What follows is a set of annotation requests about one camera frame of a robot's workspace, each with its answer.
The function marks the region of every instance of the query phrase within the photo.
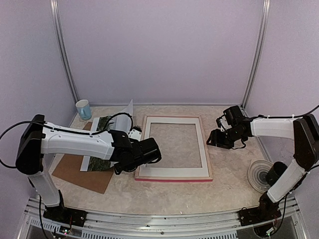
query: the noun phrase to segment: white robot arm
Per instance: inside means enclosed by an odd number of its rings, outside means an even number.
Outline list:
[[[68,153],[87,155],[112,162],[114,171],[132,172],[145,163],[161,160],[159,147],[153,138],[140,141],[140,128],[127,135],[118,130],[92,132],[54,125],[36,115],[21,137],[16,159],[17,169],[26,174],[43,199],[45,218],[83,226],[86,212],[64,207],[61,192],[55,187],[50,174],[42,164],[44,154]]]
[[[245,141],[253,136],[289,138],[295,141],[295,154],[290,165],[265,192],[257,208],[240,211],[242,226],[272,220],[280,217],[279,202],[296,189],[308,171],[319,159],[319,126],[311,114],[302,117],[245,117],[238,106],[224,111],[217,120],[219,129],[211,132],[208,145],[226,149],[234,148],[234,142]]]

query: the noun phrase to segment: brown cardboard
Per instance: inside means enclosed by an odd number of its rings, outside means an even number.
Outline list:
[[[83,129],[89,130],[91,126],[92,123],[89,122]],[[112,178],[113,168],[103,172],[81,172],[82,160],[83,156],[81,155],[65,154],[52,175],[80,187],[104,194]]]

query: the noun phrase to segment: white wall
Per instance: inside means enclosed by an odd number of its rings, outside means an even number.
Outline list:
[[[12,124],[44,114],[68,125],[75,114],[59,55],[49,1],[0,1],[0,133]],[[25,126],[0,142],[0,158],[15,165]],[[14,237],[34,190],[15,169],[0,165],[0,238]]]
[[[59,1],[81,98],[239,104],[263,0]]]
[[[319,2],[272,0],[249,116],[303,114],[319,104]],[[319,111],[314,115],[319,120]],[[264,138],[273,161],[289,163],[292,140]],[[319,235],[319,170],[295,192],[311,239]]]

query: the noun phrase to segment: paper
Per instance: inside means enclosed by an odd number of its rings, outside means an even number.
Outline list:
[[[120,112],[128,113],[131,116],[133,116],[133,100],[131,100],[129,105]],[[131,119],[128,116],[126,115],[116,116],[115,118],[110,120],[108,125],[105,125],[107,120],[110,117],[111,116],[94,118],[91,131],[100,131],[100,130],[103,130],[104,128],[107,128],[108,130],[110,129],[120,130],[126,133],[130,131]],[[109,160],[103,160],[96,157],[84,156],[80,171],[90,171],[90,172],[106,171],[109,168],[113,167],[114,164],[115,162],[110,162]]]

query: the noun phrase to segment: picture frame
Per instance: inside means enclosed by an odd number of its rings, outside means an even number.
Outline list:
[[[145,116],[142,139],[150,136],[152,123],[194,124],[199,147],[201,168],[156,168],[145,164],[137,168],[135,180],[158,182],[210,182],[212,169],[204,139],[202,121],[199,116]]]

